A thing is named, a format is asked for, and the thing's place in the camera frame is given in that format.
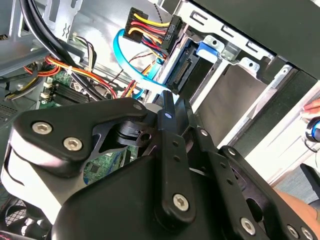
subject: metal bracket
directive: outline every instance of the metal bracket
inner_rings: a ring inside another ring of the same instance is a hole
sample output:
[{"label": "metal bracket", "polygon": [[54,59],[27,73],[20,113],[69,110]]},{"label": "metal bracket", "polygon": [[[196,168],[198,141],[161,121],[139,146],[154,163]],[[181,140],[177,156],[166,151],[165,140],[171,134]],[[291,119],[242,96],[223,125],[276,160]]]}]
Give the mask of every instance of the metal bracket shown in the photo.
[{"label": "metal bracket", "polygon": [[0,41],[0,76],[11,73],[36,60],[44,58],[48,52],[44,48],[35,49],[35,37],[23,35],[23,17],[19,0],[13,0],[8,39]]},{"label": "metal bracket", "polygon": [[82,3],[83,0],[48,0],[43,19],[57,38],[68,41],[72,23]]}]

